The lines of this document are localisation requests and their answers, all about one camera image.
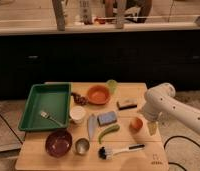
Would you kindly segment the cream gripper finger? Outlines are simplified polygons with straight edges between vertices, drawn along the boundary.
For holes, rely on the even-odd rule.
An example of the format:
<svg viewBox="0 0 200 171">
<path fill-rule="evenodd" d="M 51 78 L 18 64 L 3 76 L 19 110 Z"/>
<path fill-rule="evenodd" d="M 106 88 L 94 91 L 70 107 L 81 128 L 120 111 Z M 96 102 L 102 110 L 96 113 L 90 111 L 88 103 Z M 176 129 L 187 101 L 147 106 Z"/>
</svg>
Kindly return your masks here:
<svg viewBox="0 0 200 171">
<path fill-rule="evenodd" d="M 148 131 L 150 135 L 155 135 L 157 132 L 158 124 L 156 122 L 148 122 Z"/>
</svg>

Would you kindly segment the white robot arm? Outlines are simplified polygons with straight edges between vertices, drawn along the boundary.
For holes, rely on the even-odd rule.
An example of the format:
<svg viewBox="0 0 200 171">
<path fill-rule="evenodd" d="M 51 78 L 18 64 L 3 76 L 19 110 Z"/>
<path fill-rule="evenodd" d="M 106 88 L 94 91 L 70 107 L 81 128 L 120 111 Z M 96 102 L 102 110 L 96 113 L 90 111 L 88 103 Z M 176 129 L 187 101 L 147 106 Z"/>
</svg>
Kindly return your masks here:
<svg viewBox="0 0 200 171">
<path fill-rule="evenodd" d="M 144 93 L 142 114 L 150 122 L 157 121 L 161 113 L 170 114 L 200 135 L 200 110 L 177 101 L 175 95 L 176 90 L 170 83 L 149 88 Z"/>
</svg>

